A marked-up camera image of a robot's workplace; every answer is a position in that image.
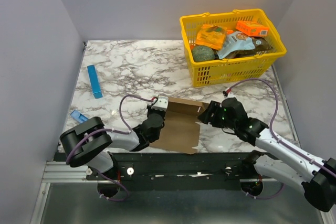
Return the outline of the brown cardboard box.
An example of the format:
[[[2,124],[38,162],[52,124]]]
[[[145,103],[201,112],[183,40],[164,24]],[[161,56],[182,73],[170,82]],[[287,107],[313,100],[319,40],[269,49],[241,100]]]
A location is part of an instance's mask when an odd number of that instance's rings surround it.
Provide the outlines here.
[[[153,148],[185,154],[195,154],[200,139],[200,121],[208,103],[169,97],[164,128],[160,138],[151,143]]]

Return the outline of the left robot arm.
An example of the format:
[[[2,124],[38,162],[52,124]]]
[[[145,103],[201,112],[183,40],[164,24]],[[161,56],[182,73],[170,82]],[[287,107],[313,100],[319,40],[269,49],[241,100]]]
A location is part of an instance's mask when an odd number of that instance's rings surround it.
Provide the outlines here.
[[[167,104],[148,105],[147,118],[128,132],[104,127],[100,117],[93,117],[65,132],[60,141],[70,167],[87,165],[97,170],[104,179],[116,175],[117,161],[104,152],[108,147],[138,152],[160,138],[164,128]]]

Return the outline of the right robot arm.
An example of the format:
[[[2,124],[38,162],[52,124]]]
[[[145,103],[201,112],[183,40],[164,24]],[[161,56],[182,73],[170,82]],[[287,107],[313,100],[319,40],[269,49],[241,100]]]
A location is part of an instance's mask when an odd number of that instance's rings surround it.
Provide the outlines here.
[[[269,125],[247,115],[236,98],[211,101],[198,119],[216,128],[228,128],[242,141],[270,153],[243,162],[242,173],[273,178],[301,192],[309,204],[328,212],[335,205],[335,159],[325,160],[293,145]]]

